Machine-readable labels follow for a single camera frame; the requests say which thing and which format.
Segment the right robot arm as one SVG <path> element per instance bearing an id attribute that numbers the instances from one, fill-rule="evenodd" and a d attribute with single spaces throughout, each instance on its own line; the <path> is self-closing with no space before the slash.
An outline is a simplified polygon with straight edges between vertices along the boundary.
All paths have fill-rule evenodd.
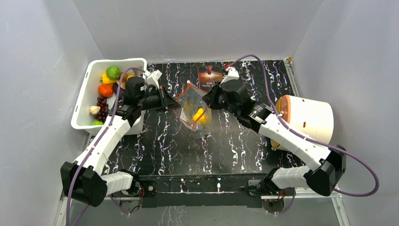
<path id="1" fill-rule="evenodd" d="M 266 104 L 250 97 L 239 80 L 217 82 L 202 100 L 210 109 L 226 110 L 242 126 L 276 140 L 305 163 L 301 167 L 272 169 L 262 181 L 245 188 L 249 193 L 277 195 L 286 188 L 302 187 L 330 196 L 345 171 L 343 154 L 308 141 L 298 130 L 285 128 Z"/>

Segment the yellow pear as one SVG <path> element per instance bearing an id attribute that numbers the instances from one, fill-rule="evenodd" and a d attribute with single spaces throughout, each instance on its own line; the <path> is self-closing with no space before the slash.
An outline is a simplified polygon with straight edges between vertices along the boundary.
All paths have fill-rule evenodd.
<path id="1" fill-rule="evenodd" d="M 193 122 L 199 123 L 201 126 L 206 126 L 208 122 L 208 116 L 203 108 L 199 108 L 192 117 Z"/>

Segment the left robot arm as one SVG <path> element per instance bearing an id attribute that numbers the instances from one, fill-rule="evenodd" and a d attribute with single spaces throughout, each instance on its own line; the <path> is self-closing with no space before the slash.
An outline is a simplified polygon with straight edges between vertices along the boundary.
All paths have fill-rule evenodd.
<path id="1" fill-rule="evenodd" d="M 116 192 L 137 195 L 141 188 L 137 174 L 123 169 L 103 175 L 103 168 L 121 138 L 141 119 L 142 111 L 166 112 L 180 107 L 158 78 L 129 78 L 122 100 L 115 101 L 112 113 L 93 141 L 73 162 L 66 161 L 61 166 L 63 192 L 68 201 L 75 199 L 96 207 Z"/>

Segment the green round fruit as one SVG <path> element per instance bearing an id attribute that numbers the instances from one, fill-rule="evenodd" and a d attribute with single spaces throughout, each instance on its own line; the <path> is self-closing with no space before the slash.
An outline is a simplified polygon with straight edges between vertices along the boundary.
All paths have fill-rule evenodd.
<path id="1" fill-rule="evenodd" d="M 110 80 L 117 80 L 121 76 L 121 71 L 117 66 L 110 66 L 106 69 L 106 76 Z"/>

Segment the clear zip top bag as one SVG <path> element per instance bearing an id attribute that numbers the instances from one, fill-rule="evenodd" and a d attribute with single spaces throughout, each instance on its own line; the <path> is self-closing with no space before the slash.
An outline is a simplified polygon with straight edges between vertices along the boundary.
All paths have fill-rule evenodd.
<path id="1" fill-rule="evenodd" d="M 176 101 L 181 105 L 181 108 L 174 110 L 174 113 L 182 125 L 189 130 L 190 136 L 193 139 L 201 139 L 210 132 L 212 112 L 202 100 L 204 95 L 206 95 L 205 91 L 201 90 L 190 81 L 187 81 L 186 88 L 176 98 Z M 193 122 L 192 120 L 193 115 L 199 108 L 203 108 L 208 116 L 208 122 L 205 127 L 201 126 L 199 123 Z"/>

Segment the grey toy fish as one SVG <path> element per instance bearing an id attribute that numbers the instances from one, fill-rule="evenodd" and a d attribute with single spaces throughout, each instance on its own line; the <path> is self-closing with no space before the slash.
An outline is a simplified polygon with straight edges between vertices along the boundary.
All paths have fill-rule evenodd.
<path id="1" fill-rule="evenodd" d="M 131 73 L 130 75 L 135 75 L 136 77 L 142 77 L 142 74 L 145 72 L 142 68 L 139 67 L 131 67 Z"/>

